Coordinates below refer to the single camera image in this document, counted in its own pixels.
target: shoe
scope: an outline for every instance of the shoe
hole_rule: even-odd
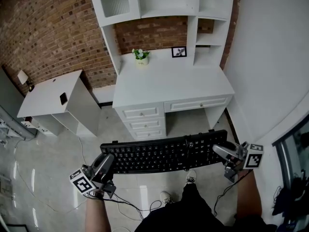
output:
[[[172,197],[166,191],[163,191],[163,192],[160,193],[160,200],[165,205],[168,204],[168,203],[174,203]]]
[[[197,174],[194,170],[191,170],[187,175],[186,184],[195,184],[196,181]]]

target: flower pot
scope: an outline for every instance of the flower pot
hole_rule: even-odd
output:
[[[143,59],[135,59],[136,67],[146,66],[148,64],[148,62],[149,62],[148,57],[143,58]]]

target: potted plant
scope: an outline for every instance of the potted plant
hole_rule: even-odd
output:
[[[135,55],[135,64],[136,66],[145,66],[148,64],[149,59],[148,55],[150,52],[144,51],[142,49],[135,50],[132,49],[132,53]]]

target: lamp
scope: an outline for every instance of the lamp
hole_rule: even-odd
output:
[[[26,73],[24,73],[23,70],[21,70],[18,75],[17,75],[19,81],[21,84],[26,83],[29,87],[29,92],[31,92],[34,89],[34,85],[31,85],[30,81],[28,80],[28,76],[26,75]]]

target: person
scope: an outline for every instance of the person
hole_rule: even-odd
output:
[[[211,213],[211,208],[197,190],[197,174],[191,170],[186,178],[182,199],[174,202],[167,192],[161,192],[160,199],[165,206],[152,211],[135,232],[275,231],[276,226],[266,225],[261,218],[261,199],[253,171],[243,170],[238,178],[242,176],[245,177],[237,184],[237,214],[233,227],[225,227]],[[88,199],[85,228],[86,232],[111,231],[104,201]]]

